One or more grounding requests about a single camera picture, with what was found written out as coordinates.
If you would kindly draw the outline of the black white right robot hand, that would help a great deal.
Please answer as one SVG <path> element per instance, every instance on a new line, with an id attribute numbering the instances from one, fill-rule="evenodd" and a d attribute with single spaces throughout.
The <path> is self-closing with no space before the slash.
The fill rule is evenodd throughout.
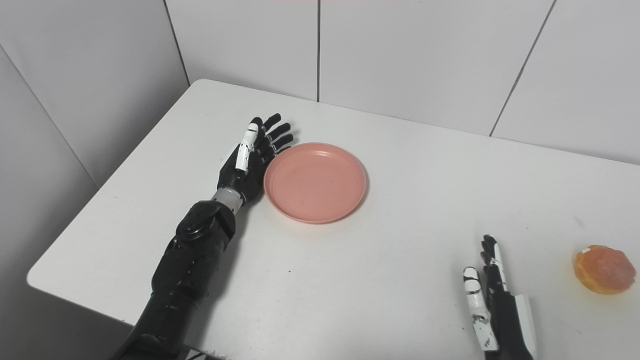
<path id="1" fill-rule="evenodd" d="M 471 325 L 485 360 L 535 360 L 537 337 L 530 300 L 514 295 L 506 280 L 498 242 L 483 235 L 480 256 L 483 276 L 476 268 L 462 271 Z"/>

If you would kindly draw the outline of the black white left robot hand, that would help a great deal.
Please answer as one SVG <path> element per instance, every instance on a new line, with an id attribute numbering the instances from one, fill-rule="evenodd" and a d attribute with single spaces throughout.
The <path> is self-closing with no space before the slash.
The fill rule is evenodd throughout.
<path id="1" fill-rule="evenodd" d="M 291 147 L 294 135 L 279 112 L 267 120 L 254 117 L 239 144 L 221 167 L 217 189 L 229 189 L 247 205 L 262 192 L 271 162 Z"/>

